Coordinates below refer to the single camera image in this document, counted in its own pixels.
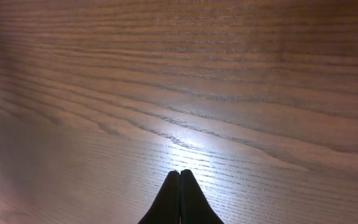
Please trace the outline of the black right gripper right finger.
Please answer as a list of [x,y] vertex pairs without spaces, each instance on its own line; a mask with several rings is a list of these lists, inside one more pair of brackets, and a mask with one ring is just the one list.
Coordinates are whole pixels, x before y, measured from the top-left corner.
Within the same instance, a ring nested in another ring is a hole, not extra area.
[[209,205],[204,193],[189,169],[180,173],[180,215],[182,224],[223,224]]

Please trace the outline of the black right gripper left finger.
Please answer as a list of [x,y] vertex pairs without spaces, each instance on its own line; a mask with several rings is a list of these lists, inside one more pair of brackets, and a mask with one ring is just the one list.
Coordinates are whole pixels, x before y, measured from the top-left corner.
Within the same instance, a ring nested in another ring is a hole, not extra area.
[[180,223],[180,174],[173,170],[166,176],[157,196],[139,224]]

